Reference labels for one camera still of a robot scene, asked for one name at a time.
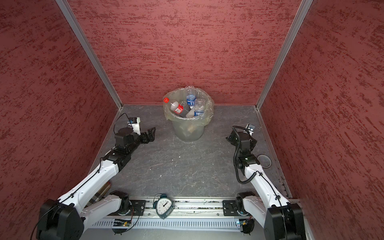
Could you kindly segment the red label bottle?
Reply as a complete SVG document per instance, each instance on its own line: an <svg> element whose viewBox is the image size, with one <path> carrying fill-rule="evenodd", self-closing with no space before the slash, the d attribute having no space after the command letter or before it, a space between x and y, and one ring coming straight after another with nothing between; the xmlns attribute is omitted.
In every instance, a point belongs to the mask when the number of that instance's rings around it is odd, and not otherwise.
<svg viewBox="0 0 384 240"><path fill-rule="evenodd" d="M178 116L184 117L188 113L178 101L170 100L168 97L165 97L163 102L167 105L170 111Z"/></svg>

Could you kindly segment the blue label bottle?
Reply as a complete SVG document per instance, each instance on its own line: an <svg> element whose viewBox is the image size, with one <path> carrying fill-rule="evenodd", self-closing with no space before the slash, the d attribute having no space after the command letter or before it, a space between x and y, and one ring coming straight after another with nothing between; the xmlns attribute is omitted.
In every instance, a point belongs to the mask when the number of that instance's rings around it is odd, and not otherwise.
<svg viewBox="0 0 384 240"><path fill-rule="evenodd" d="M200 116L205 113L206 100L205 99L195 99L194 106L194 116Z"/></svg>
<svg viewBox="0 0 384 240"><path fill-rule="evenodd" d="M197 98L196 89L194 86L186 86L185 87L185 95L186 101L190 109L195 106L195 100Z"/></svg>

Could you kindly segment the green cap slim bottle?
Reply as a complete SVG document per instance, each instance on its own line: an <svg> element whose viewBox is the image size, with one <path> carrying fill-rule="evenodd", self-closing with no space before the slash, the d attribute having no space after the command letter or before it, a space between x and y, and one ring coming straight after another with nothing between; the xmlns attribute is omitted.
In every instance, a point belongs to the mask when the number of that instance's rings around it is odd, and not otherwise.
<svg viewBox="0 0 384 240"><path fill-rule="evenodd" d="M186 118L187 119L190 119L190 118L193 118L195 116L195 110L194 109L191 109L187 115L186 115Z"/></svg>

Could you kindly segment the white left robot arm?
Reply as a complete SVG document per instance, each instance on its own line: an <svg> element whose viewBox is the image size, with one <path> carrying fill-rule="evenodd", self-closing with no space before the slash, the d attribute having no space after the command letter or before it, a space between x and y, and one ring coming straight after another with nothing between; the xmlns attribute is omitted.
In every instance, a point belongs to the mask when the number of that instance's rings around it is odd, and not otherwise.
<svg viewBox="0 0 384 240"><path fill-rule="evenodd" d="M115 134L115 146L100 158L99 165L88 176L57 200L47 200L41 206L31 236L38 240L78 240L109 214L132 217L135 209L124 192L113 191L90 206L88 202L127 165L139 145L155 140L155 132L156 128L143 133L136 133L131 127L120 129Z"/></svg>

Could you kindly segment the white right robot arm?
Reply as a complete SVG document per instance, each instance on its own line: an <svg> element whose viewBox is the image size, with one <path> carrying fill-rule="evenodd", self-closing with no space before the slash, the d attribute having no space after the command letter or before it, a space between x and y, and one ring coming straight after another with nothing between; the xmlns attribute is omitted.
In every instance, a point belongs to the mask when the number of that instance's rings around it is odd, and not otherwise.
<svg viewBox="0 0 384 240"><path fill-rule="evenodd" d="M251 215L264 229L267 240L305 240L306 229L301 207L291 203L273 185L258 158L252 154L257 141L249 129L233 126L227 141L235 146L233 165L238 183L252 184L257 192L237 196L241 215Z"/></svg>

